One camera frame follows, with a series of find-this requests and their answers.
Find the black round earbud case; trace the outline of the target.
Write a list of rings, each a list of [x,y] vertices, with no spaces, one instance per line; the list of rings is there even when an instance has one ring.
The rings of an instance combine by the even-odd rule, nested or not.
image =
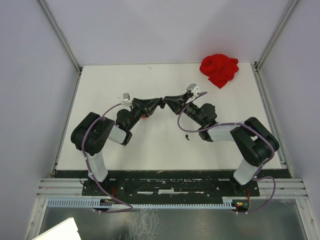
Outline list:
[[[160,107],[161,109],[164,109],[165,106],[166,106],[166,103],[165,103],[165,101],[162,99],[161,102],[159,103],[159,107]]]

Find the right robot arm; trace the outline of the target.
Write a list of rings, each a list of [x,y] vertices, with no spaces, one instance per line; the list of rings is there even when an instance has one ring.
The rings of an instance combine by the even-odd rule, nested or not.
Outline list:
[[[186,133],[198,133],[207,142],[235,142],[243,159],[238,169],[230,178],[229,189],[236,196],[248,189],[248,183],[256,178],[263,166],[268,163],[279,150],[278,140],[256,118],[250,117],[243,122],[218,123],[215,106],[205,103],[198,107],[193,103],[197,98],[190,92],[177,96],[166,96],[163,105],[169,108],[180,119],[182,114],[195,121],[200,128],[188,130],[177,121],[178,127]]]

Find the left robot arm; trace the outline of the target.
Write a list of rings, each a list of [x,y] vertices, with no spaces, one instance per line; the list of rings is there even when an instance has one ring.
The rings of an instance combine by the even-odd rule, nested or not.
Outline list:
[[[150,117],[161,106],[163,99],[124,99],[127,109],[120,109],[116,120],[90,112],[73,130],[70,140],[81,151],[88,168],[88,177],[95,180],[93,189],[99,195],[106,195],[111,183],[106,180],[108,170],[103,158],[103,148],[108,140],[126,146],[132,138],[132,128],[145,117]]]

